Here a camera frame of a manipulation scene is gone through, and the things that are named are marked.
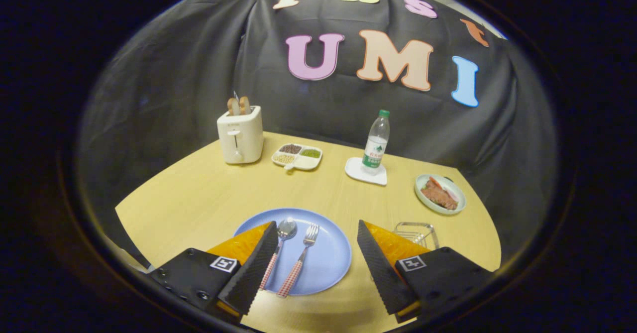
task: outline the beans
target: beans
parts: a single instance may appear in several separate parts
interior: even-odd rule
[[[290,154],[298,154],[301,151],[301,147],[298,145],[288,144],[279,149],[281,152],[289,152]]]
[[[289,163],[291,163],[294,160],[294,156],[281,154],[281,155],[275,156],[274,160],[276,160],[276,161],[278,161],[280,163],[289,164]]]
[[[309,156],[310,158],[318,158],[320,156],[320,151],[314,149],[306,149],[301,152],[302,156]]]

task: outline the white coaster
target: white coaster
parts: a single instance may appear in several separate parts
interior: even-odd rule
[[[370,175],[364,172],[361,168],[362,166],[362,158],[349,158],[345,165],[345,172],[352,179],[365,181],[367,183],[378,184],[385,186],[387,185],[387,170],[380,164],[380,170],[378,170],[378,174]]]

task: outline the meat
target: meat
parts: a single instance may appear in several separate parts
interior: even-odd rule
[[[427,181],[425,187],[421,189],[421,192],[427,199],[447,210],[455,210],[458,207],[458,203],[445,190],[436,185],[431,178]]]

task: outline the white plate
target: white plate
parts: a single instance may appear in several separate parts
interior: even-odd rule
[[[301,149],[299,150],[299,152],[297,154],[292,154],[291,152],[279,151],[281,149],[281,147],[284,147],[285,145],[296,145],[296,146],[300,146]],[[277,151],[275,151],[275,153],[272,154],[272,158],[271,159],[272,159],[273,163],[275,163],[277,165],[281,165],[282,167],[284,167],[288,163],[283,163],[283,162],[275,160],[275,157],[277,157],[279,155],[294,156],[294,159],[292,160],[293,166],[294,166],[294,168],[298,168],[298,169],[301,169],[301,170],[312,170],[313,168],[316,168],[319,165],[320,160],[323,158],[323,150],[319,149],[318,147],[300,145],[300,144],[295,144],[295,143],[292,143],[292,142],[287,143],[287,144],[283,144],[283,145],[281,145],[281,147],[279,147],[277,149]],[[312,150],[316,150],[316,151],[320,152],[318,158],[312,158],[311,156],[303,156],[303,155],[301,155],[301,152],[303,152],[304,150],[308,150],[308,149],[312,149]]]
[[[430,177],[433,177],[436,181],[438,181],[438,183],[440,183],[440,186],[442,186],[445,190],[453,193],[456,197],[458,197],[458,207],[455,210],[447,210],[446,208],[435,204],[433,201],[427,199],[427,197],[423,195],[423,193],[421,192],[421,188],[425,187]],[[464,209],[464,207],[467,205],[467,199],[464,197],[464,193],[462,192],[462,190],[460,190],[460,188],[456,186],[453,181],[440,175],[424,174],[418,176],[416,178],[416,183],[414,183],[414,191],[416,191],[416,196],[418,196],[418,199],[420,199],[423,204],[442,215],[455,215],[462,211],[462,209]]]
[[[362,158],[349,158],[345,163],[345,172],[352,179],[357,179],[360,181],[366,181],[367,183],[379,184],[382,186],[387,185],[387,170],[380,164],[380,170],[378,170],[378,174],[370,175],[364,172],[361,168],[362,166]]]

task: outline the sectioned dish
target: sectioned dish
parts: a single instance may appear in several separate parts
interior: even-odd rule
[[[281,145],[281,147],[272,154],[273,163],[281,166],[292,164],[294,168],[301,170],[312,170],[316,168],[322,158],[323,150],[318,147],[294,143]]]

